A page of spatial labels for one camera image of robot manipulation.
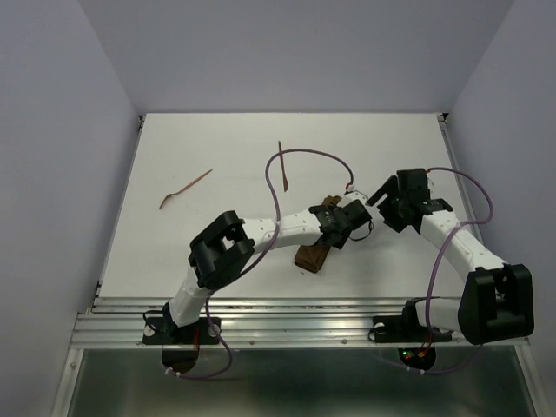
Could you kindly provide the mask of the brown cloth napkin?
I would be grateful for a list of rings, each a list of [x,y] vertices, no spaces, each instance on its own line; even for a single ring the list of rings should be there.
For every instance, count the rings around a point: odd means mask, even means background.
[[[318,206],[325,206],[327,208],[333,209],[338,205],[340,201],[341,196],[329,195]],[[316,274],[322,269],[331,248],[331,246],[324,244],[316,244],[313,246],[301,245],[295,254],[294,264],[296,267],[301,268],[302,270],[308,271],[312,274]]]

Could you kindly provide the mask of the brown wooden knife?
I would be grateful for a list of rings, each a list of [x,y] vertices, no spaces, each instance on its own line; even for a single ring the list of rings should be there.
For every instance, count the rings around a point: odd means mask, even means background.
[[[289,183],[288,183],[287,173],[285,170],[283,147],[280,140],[278,141],[278,150],[279,150],[279,160],[281,166],[282,187],[283,187],[283,192],[286,193],[289,188]]]

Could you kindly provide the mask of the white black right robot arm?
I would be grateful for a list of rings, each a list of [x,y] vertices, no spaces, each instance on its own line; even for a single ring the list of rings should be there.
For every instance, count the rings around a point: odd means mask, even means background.
[[[412,227],[439,251],[433,270],[447,261],[464,283],[459,299],[431,291],[407,301],[399,315],[374,317],[378,343],[450,341],[454,333],[475,345],[527,337],[534,330],[533,280],[522,264],[488,250],[460,221],[451,205],[433,198],[426,169],[390,176],[367,201],[396,232]]]

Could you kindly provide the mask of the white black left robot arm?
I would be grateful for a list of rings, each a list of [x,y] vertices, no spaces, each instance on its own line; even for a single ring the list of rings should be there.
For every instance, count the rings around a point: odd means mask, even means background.
[[[234,210],[219,215],[190,243],[189,270],[175,296],[162,309],[163,332],[175,342],[186,341],[214,292],[247,273],[256,256],[293,246],[330,246],[341,249],[372,216],[363,202],[317,205],[280,220],[241,218]]]

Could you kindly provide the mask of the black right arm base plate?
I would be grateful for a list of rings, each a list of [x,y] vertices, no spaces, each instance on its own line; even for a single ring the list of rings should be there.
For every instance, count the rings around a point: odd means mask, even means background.
[[[376,343],[449,342],[452,336],[430,334],[419,322],[405,321],[401,315],[378,315],[368,332],[368,339]]]

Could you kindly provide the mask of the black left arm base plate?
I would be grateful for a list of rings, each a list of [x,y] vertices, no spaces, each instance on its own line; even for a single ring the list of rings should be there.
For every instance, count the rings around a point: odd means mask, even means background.
[[[221,327],[221,320],[213,318],[215,329],[206,317],[200,317],[193,324],[181,328],[173,328],[161,316],[147,318],[142,336],[142,344],[147,346],[192,346],[195,342],[200,346],[215,346],[220,342],[215,334]]]

